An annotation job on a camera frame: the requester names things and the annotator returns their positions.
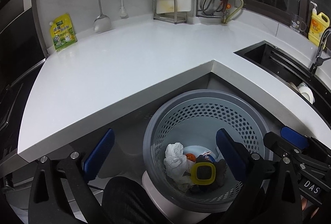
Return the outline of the black cloth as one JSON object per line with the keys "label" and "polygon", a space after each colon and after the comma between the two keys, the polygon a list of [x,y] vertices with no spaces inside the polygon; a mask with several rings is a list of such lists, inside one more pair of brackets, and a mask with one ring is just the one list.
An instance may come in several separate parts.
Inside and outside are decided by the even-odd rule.
{"label": "black cloth", "polygon": [[215,181],[210,185],[193,185],[189,190],[186,191],[189,195],[205,195],[212,193],[220,188],[222,188],[225,184],[225,175],[227,171],[227,163],[224,159],[219,160],[218,162],[213,162],[211,160],[208,160],[205,156],[199,156],[196,159],[195,163],[199,162],[210,162],[212,163],[216,168],[216,177]]}

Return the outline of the yellow rimmed black lid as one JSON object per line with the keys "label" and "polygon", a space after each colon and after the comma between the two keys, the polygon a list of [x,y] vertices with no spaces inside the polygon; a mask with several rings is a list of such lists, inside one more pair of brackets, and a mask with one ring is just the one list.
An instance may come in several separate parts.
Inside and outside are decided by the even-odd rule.
{"label": "yellow rimmed black lid", "polygon": [[195,185],[210,185],[215,181],[216,168],[210,162],[199,162],[192,166],[190,179]]}

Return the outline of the orange fruit peel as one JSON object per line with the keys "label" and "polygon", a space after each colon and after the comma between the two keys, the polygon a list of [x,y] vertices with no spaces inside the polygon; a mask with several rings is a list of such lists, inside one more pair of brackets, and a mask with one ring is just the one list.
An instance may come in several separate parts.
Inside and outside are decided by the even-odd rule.
{"label": "orange fruit peel", "polygon": [[185,156],[186,156],[186,158],[187,158],[188,160],[190,160],[190,161],[192,161],[192,162],[196,162],[196,157],[195,157],[194,154],[192,154],[192,153],[186,153]]}

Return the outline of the white paper tissue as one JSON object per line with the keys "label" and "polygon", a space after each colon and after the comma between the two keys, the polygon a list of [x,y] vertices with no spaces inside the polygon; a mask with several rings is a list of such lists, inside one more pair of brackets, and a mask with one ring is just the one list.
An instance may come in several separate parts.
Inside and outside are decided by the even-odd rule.
{"label": "white paper tissue", "polygon": [[189,174],[195,163],[183,153],[181,143],[167,145],[163,163],[166,175],[174,181],[180,191],[186,192],[194,185]]}

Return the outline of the grey perforated trash bin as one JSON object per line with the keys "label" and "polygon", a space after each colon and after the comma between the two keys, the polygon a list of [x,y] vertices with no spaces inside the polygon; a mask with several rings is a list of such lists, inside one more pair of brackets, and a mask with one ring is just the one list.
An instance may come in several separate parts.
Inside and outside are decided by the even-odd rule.
{"label": "grey perforated trash bin", "polygon": [[229,168],[221,187],[199,190],[189,180],[179,183],[166,173],[164,159],[170,144],[180,143],[185,153],[199,156],[209,152],[223,159],[216,143],[219,129],[235,142],[265,160],[273,154],[263,144],[269,131],[260,113],[239,97],[219,90],[198,89],[183,93],[161,106],[145,130],[143,156],[146,172],[161,196],[186,210],[200,213],[226,211],[242,188]]}

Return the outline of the black kitchen sink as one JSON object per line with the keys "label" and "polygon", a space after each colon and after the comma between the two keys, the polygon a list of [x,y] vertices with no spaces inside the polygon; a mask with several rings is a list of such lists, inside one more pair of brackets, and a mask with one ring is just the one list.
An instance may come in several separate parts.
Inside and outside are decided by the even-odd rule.
{"label": "black kitchen sink", "polygon": [[262,41],[235,52],[254,65],[276,77],[282,83],[296,87],[305,83],[313,93],[315,102],[310,106],[330,126],[330,89],[309,69],[277,46]]}

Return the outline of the dishes in sink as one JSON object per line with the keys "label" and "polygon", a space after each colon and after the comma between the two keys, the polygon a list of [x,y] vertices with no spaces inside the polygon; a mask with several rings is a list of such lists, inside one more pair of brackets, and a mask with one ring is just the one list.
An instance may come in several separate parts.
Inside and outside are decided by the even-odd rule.
{"label": "dishes in sink", "polygon": [[314,104],[315,97],[313,91],[307,86],[306,83],[301,82],[298,86],[296,86],[293,82],[286,82],[295,92],[301,94],[301,96],[303,96],[312,105]]}

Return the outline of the black sink faucet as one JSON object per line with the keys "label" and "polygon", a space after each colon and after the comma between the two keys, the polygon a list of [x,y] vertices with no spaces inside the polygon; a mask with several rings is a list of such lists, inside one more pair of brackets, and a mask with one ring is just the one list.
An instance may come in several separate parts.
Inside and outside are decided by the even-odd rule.
{"label": "black sink faucet", "polygon": [[311,75],[315,75],[317,72],[317,68],[322,66],[322,64],[327,61],[330,60],[330,58],[322,58],[322,52],[324,50],[324,47],[326,45],[327,39],[330,35],[331,32],[331,26],[329,26],[328,28],[326,28],[326,30],[323,32],[322,37],[319,41],[319,45],[318,45],[318,50],[317,50],[317,54],[313,60],[313,63],[309,69],[309,72]]}

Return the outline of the clear glass mug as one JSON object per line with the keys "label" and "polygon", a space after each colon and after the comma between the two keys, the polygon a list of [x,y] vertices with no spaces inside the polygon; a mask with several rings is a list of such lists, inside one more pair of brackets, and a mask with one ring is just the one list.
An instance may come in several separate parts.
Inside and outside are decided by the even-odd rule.
{"label": "clear glass mug", "polygon": [[306,31],[307,25],[299,15],[292,14],[290,28],[298,33],[302,33]]}

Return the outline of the yellow dish soap bottle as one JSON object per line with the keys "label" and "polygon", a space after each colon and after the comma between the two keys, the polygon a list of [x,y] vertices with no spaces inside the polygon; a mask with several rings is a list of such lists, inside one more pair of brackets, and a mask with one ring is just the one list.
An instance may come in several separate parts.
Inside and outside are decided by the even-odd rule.
{"label": "yellow dish soap bottle", "polygon": [[318,5],[311,1],[313,9],[311,12],[311,21],[308,32],[308,39],[318,46],[324,31],[330,26],[330,19],[323,12],[318,13]]}

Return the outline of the yellow green seasoning pouch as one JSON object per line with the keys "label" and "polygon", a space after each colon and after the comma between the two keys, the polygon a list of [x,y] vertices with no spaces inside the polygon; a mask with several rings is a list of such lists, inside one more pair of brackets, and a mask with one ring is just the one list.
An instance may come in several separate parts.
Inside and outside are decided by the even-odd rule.
{"label": "yellow green seasoning pouch", "polygon": [[69,13],[60,15],[54,21],[50,22],[49,25],[50,36],[56,52],[77,42]]}

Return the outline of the steel spatula ladle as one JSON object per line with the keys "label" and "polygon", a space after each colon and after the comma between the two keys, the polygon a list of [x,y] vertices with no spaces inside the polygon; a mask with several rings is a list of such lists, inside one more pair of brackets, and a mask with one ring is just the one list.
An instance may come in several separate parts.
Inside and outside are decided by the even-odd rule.
{"label": "steel spatula ladle", "polygon": [[110,18],[103,13],[101,0],[98,0],[99,15],[94,21],[94,32],[103,33],[112,29]]}

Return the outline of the black range hood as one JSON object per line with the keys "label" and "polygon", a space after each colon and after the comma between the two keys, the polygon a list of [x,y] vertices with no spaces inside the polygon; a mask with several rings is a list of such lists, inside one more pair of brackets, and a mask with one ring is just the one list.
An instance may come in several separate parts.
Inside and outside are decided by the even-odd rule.
{"label": "black range hood", "polygon": [[36,0],[1,0],[1,33],[29,11],[32,12],[32,24],[36,30],[43,55],[47,59],[49,53],[40,26]]}

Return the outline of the glass pot lid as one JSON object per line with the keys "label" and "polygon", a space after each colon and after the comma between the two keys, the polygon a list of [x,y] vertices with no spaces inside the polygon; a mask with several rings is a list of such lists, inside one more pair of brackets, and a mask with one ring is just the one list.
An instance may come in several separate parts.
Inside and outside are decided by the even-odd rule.
{"label": "glass pot lid", "polygon": [[227,8],[228,0],[200,0],[200,10],[204,15],[214,15],[224,12]]}

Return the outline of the steel cutting board stand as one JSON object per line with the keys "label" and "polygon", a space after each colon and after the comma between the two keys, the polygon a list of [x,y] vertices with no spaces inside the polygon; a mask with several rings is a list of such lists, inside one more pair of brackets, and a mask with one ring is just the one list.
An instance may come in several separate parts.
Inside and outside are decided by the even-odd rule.
{"label": "steel cutting board stand", "polygon": [[153,19],[172,24],[187,23],[187,13],[178,11],[178,1],[172,0],[172,4],[164,7],[163,10],[157,10],[158,0],[152,0]]}

